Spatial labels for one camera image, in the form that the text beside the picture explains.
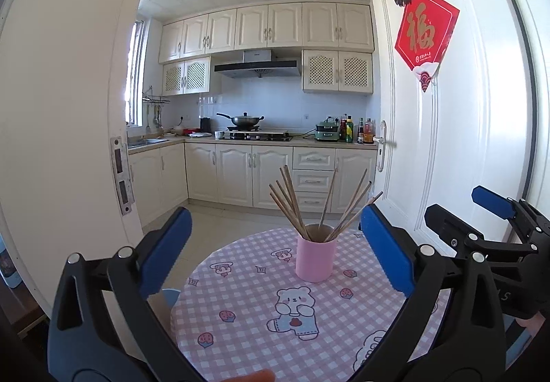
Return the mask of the person's right hand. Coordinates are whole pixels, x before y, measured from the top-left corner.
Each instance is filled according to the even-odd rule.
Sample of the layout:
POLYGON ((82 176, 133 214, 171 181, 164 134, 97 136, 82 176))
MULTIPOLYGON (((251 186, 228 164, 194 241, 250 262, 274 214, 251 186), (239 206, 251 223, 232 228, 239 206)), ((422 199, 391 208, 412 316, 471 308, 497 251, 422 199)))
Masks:
POLYGON ((545 323, 545 316, 541 311, 538 311, 533 317, 529 319, 516 318, 516 322, 523 328, 525 328, 531 337, 538 334, 543 324, 545 323))

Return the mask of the person's left hand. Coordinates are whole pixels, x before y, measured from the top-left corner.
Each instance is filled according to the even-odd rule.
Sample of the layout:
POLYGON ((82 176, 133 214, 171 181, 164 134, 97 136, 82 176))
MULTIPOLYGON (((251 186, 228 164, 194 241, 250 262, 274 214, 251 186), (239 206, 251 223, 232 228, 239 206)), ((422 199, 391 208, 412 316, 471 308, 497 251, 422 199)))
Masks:
POLYGON ((239 375, 231 377, 223 382, 274 382, 276 380, 275 374, 268 370, 263 369, 251 374, 239 375))

